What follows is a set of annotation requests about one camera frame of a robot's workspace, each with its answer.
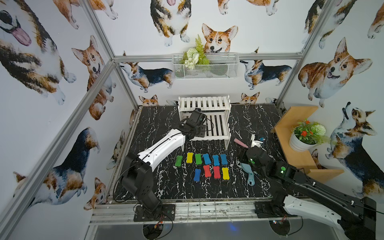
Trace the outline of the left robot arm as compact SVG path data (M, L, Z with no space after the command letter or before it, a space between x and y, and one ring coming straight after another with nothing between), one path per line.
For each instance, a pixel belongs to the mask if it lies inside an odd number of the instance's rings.
M128 153L124 164L128 167L119 179L119 183L152 213L159 212L161 201L153 192L153 172L159 164L177 148L195 137L204 137L207 115L196 108L188 118L182 119L161 140L148 149L138 153Z

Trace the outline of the yellow eraser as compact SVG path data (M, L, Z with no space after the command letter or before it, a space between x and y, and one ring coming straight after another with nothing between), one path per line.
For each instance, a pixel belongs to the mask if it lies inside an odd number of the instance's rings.
M223 174L223 180L225 181L230 180L229 168L222 168L222 174Z

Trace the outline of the yellow eraser shelf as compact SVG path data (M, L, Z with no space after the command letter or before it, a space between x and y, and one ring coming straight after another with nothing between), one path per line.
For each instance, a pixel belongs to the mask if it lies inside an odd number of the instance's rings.
M186 163L187 163L187 164L192 164L192 163L193 163L193 157L194 157L194 153L190 153L190 152L188 152L188 153L187 153L187 160L186 160Z

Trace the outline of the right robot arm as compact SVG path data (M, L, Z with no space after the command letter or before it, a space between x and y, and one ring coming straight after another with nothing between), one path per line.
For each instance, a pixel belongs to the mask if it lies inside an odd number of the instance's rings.
M242 147L239 160L276 187L272 200L255 205L258 217L300 216L338 229L349 240L376 239L374 200L332 189L284 161L274 161L258 147Z

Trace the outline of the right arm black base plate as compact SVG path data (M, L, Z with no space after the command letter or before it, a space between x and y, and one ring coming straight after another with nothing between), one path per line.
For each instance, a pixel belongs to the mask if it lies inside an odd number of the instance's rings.
M255 214L258 218L277 218L277 217L296 217L297 215L288 214L283 206L275 202L255 202Z

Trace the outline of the blue eraser shelf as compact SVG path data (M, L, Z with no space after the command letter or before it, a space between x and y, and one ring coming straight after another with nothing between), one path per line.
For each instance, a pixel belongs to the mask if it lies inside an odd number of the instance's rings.
M193 181L200 182L200 177L201 177L201 169L195 169Z

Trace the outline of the dark green eraser shelf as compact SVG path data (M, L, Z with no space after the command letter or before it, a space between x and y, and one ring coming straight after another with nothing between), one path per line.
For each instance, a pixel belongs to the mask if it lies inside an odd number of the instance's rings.
M175 166L176 168L181 167L181 165L182 165L182 161L183 161L183 156L178 155L177 158L176 158L176 161L175 161L174 166Z

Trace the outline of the light blue eraser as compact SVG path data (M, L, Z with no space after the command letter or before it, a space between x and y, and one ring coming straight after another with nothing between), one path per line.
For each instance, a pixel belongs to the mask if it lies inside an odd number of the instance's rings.
M214 167L220 166L220 160L218 155L213 155Z
M203 154L203 158L205 165L210 165L212 163L209 154Z
M227 166L228 165L227 155L226 154L220 154L220 158L221 158L221 165Z

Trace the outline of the red eraser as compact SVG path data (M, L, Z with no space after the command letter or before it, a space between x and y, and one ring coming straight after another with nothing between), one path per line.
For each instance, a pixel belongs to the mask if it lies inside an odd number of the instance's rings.
M214 172L214 178L215 179L220 179L221 178L221 172L220 172L220 167L219 166L214 166L213 167L213 172Z
M212 176L210 165L204 165L204 174L206 178L210 178Z

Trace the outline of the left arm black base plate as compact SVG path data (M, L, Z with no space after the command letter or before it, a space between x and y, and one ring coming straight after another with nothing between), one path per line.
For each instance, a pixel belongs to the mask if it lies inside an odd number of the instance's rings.
M161 222L174 221L176 213L176 205L164 204L160 205L154 211L150 211L142 205L137 205L134 215L134 222Z

